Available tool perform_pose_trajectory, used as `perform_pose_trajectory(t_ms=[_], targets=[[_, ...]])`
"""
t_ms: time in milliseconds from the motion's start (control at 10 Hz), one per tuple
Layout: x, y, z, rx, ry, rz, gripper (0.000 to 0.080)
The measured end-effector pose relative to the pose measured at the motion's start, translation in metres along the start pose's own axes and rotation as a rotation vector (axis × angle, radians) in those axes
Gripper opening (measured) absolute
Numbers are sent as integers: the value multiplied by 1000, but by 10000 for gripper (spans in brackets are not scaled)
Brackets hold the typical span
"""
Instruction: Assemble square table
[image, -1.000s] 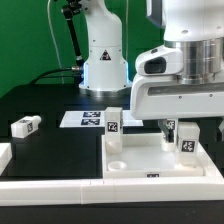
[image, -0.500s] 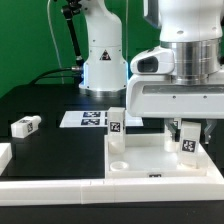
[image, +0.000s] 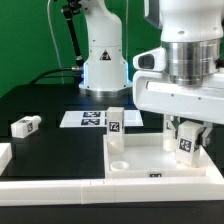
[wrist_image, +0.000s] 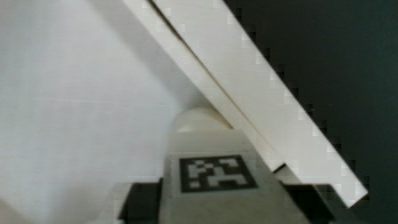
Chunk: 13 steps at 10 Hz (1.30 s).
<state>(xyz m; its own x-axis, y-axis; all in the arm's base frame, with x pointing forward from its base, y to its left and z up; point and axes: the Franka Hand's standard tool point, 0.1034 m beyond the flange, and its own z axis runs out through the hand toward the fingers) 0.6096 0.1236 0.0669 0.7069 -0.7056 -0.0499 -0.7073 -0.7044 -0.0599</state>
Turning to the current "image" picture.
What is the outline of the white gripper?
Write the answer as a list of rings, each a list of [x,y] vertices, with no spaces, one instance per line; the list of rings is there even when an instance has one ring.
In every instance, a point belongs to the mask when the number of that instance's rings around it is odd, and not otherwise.
[[[206,76],[202,86],[187,87],[170,83],[162,73],[137,71],[133,101],[139,110],[207,121],[199,134],[199,143],[207,147],[212,123],[224,124],[224,73]]]

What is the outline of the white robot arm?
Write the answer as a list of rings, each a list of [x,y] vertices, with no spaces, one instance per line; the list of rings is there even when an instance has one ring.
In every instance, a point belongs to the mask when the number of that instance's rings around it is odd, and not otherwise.
[[[81,0],[89,57],[82,92],[116,96],[131,88],[140,110],[224,124],[224,0],[144,0],[144,16],[162,30],[161,46],[133,58],[128,79],[122,25],[105,0]]]

